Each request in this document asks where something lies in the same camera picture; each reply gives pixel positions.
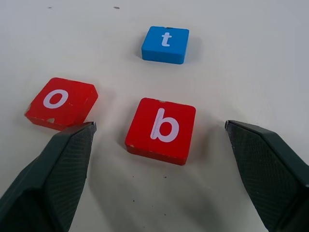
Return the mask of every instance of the letter b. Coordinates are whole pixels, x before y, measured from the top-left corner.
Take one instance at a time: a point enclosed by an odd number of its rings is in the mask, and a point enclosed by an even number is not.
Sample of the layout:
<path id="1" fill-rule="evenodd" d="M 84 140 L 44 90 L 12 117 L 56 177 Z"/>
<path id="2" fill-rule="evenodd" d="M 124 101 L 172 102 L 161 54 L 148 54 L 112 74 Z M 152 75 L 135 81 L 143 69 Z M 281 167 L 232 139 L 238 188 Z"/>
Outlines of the letter b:
<path id="1" fill-rule="evenodd" d="M 179 132 L 179 124 L 177 120 L 172 117 L 163 118 L 164 112 L 165 110 L 163 108 L 160 108 L 158 110 L 158 113 L 156 114 L 155 117 L 154 126 L 150 134 L 150 138 L 152 139 L 158 138 L 162 142 L 169 143 L 172 142 L 177 137 Z M 168 122 L 172 126 L 169 135 L 162 135 L 160 133 L 160 127 L 164 122 Z"/>

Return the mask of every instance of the wooden block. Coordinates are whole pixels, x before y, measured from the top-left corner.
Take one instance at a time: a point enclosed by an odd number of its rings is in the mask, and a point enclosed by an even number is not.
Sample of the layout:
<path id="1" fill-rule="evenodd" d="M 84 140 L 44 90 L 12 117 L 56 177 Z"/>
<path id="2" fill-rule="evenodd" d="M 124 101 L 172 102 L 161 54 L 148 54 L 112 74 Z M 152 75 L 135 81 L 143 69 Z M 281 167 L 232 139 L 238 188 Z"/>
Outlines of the wooden block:
<path id="1" fill-rule="evenodd" d="M 187 161 L 196 110 L 144 98 L 126 136 L 128 152 L 178 165 Z"/>
<path id="2" fill-rule="evenodd" d="M 61 131 L 83 123 L 97 98 L 94 85 L 54 77 L 32 101 L 25 116 L 36 125 Z"/>

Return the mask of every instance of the white table surface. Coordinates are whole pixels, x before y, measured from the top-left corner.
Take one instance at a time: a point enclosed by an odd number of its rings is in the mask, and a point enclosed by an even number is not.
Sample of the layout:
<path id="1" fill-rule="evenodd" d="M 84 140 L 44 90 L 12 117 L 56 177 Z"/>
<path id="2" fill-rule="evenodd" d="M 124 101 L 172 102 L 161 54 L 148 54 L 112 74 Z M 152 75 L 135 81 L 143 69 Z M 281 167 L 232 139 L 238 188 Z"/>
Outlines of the white table surface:
<path id="1" fill-rule="evenodd" d="M 57 76 L 99 93 L 70 232 L 265 232 L 224 121 L 273 130 L 309 163 L 308 9 L 308 0 L 1 0 L 0 195 L 56 133 L 23 114 Z M 185 64 L 140 58 L 150 26 L 190 29 Z M 185 166 L 123 148 L 143 97 L 197 109 Z"/>

